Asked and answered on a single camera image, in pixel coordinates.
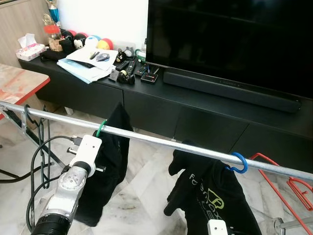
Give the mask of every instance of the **black t-shirt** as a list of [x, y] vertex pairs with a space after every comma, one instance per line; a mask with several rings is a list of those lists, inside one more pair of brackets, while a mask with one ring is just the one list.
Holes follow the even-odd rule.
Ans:
[[234, 231], [262, 235], [241, 185], [226, 164], [179, 150], [173, 156], [170, 174], [185, 171], [168, 196], [164, 213], [171, 215], [176, 208], [185, 211], [188, 235], [207, 235], [210, 219], [224, 220]]
[[[117, 105], [106, 125], [133, 131], [130, 118], [121, 103]], [[129, 138], [104, 132], [100, 132], [99, 138], [102, 144], [95, 164], [105, 170], [95, 171], [94, 175], [87, 178], [75, 214], [76, 220], [90, 227], [97, 225], [103, 207], [110, 200], [115, 187], [124, 180], [128, 162]]]

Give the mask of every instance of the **black tv screen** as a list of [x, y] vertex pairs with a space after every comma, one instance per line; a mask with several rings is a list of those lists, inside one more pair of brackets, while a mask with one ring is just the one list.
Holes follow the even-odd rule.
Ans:
[[312, 0], [149, 0], [147, 61], [313, 97]]

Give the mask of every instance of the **white paper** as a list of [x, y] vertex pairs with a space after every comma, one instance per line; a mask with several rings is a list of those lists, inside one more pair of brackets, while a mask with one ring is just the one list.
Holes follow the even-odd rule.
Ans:
[[[95, 59], [91, 60], [90, 57], [95, 52], [109, 54], [110, 58], [108, 61], [100, 61], [100, 62], [97, 62]], [[116, 50], [103, 50], [103, 49], [97, 49], [97, 48], [84, 47], [84, 48], [79, 49], [79, 50], [73, 52], [72, 54], [68, 55], [66, 58], [69, 60], [76, 60], [76, 61], [89, 63], [91, 65], [94, 65], [94, 66], [106, 71], [108, 68], [110, 68], [113, 65], [117, 54], [118, 54], [118, 51], [116, 51]]]
[[113, 69], [114, 65], [111, 65], [107, 70], [102, 70], [98, 67], [93, 67], [88, 69], [80, 64], [77, 64], [75, 61], [62, 59], [57, 62], [57, 65], [64, 68], [68, 72], [72, 73], [74, 76], [78, 77], [86, 83], [91, 83], [97, 81], [100, 78], [108, 76]]

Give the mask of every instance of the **marble floor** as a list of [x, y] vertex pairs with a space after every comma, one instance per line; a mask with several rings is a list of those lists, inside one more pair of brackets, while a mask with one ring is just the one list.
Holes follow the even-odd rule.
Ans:
[[[101, 123], [102, 119], [75, 111], [73, 117]], [[143, 130], [138, 132], [161, 137]], [[83, 136], [92, 130], [51, 122], [51, 136]], [[25, 138], [16, 127], [6, 120], [0, 120], [0, 168], [17, 175], [23, 175], [30, 169], [30, 159], [36, 149], [35, 145]], [[72, 155], [66, 153], [72, 144], [67, 140], [52, 142], [52, 151], [68, 164]], [[170, 176], [168, 165], [173, 158], [173, 150], [167, 147], [130, 140], [129, 164], [125, 180], [120, 183], [110, 201], [103, 209], [100, 222], [90, 228], [74, 221], [69, 235], [185, 235], [187, 225], [184, 212], [176, 210], [172, 216], [163, 214], [166, 198], [171, 192], [178, 175]], [[52, 176], [57, 176], [61, 168], [55, 164], [51, 167]], [[273, 218], [280, 217], [285, 222], [294, 220], [282, 201], [274, 193], [263, 176], [250, 168], [245, 174], [236, 174], [244, 189], [249, 203], [263, 235], [274, 235]], [[290, 205], [302, 218], [313, 216], [300, 203], [286, 184], [287, 177], [268, 174], [276, 187], [285, 196]], [[40, 174], [35, 173], [36, 185], [39, 185]], [[35, 214], [38, 216], [47, 199], [53, 193], [56, 182], [49, 189], [39, 191], [35, 201]], [[30, 179], [14, 184], [0, 184], [0, 231], [4, 235], [28, 235], [25, 226], [25, 210], [30, 197]], [[287, 235], [305, 235], [302, 228], [287, 230]]]

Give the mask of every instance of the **electronic device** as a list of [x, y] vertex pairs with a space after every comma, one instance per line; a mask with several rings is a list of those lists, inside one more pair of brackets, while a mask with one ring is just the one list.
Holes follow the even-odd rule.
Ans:
[[155, 83], [157, 80], [157, 74], [151, 73], [151, 72], [147, 72], [144, 73], [143, 76], [141, 77], [141, 81], [142, 82], [147, 82], [147, 83]]
[[60, 176], [56, 192], [39, 216], [32, 235], [66, 235], [68, 233], [86, 179], [96, 171], [94, 160], [101, 143], [101, 139], [97, 137], [90, 135], [83, 137], [75, 158], [69, 163], [71, 168]]
[[96, 61], [100, 62], [100, 61], [108, 61], [109, 58], [110, 58], [109, 54], [101, 53], [100, 55], [97, 55], [95, 59]]
[[147, 64], [144, 64], [144, 66], [142, 66], [140, 69], [136, 70], [134, 72], [134, 74], [141, 77], [147, 71], [147, 69], [148, 69]]
[[149, 0], [146, 60], [171, 68], [165, 83], [296, 112], [313, 98], [309, 9], [297, 0]]
[[127, 75], [131, 75], [136, 66], [136, 61], [132, 60], [129, 62], [128, 67], [125, 69]]
[[226, 223], [219, 219], [210, 219], [207, 222], [208, 235], [228, 235]]
[[129, 64], [129, 61], [124, 61], [118, 65], [115, 66], [116, 70], [121, 71], [122, 69], [124, 69], [127, 65]]

